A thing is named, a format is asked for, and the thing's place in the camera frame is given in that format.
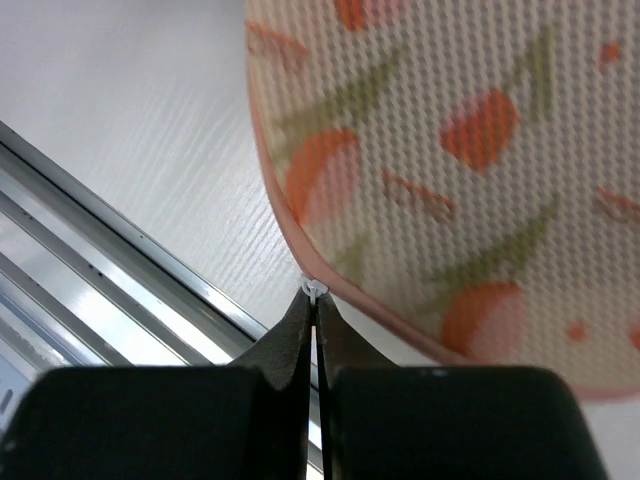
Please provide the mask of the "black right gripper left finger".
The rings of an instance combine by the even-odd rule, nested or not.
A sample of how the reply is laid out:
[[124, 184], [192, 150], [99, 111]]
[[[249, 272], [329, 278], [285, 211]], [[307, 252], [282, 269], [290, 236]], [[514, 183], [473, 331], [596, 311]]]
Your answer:
[[43, 375], [1, 441], [5, 479], [302, 479], [313, 308], [224, 366], [67, 367]]

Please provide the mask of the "white zipper pull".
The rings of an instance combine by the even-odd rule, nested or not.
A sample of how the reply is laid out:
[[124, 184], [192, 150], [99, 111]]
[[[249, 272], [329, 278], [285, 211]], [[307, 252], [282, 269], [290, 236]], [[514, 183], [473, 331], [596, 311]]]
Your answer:
[[318, 299], [328, 292], [328, 287], [317, 279], [304, 278], [301, 289], [309, 297], [312, 306], [315, 306]]

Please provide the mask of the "floral mesh laundry bag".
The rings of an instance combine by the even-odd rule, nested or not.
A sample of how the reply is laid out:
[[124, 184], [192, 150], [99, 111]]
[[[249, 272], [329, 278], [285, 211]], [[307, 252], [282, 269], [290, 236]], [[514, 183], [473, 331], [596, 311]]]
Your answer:
[[635, 1], [250, 1], [269, 199], [312, 278], [446, 363], [639, 390]]

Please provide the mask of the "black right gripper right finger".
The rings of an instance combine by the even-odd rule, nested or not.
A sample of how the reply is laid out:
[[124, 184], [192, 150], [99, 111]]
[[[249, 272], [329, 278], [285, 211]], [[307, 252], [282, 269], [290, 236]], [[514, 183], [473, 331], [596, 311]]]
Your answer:
[[328, 479], [603, 479], [580, 407], [524, 366], [401, 367], [332, 298], [315, 306]]

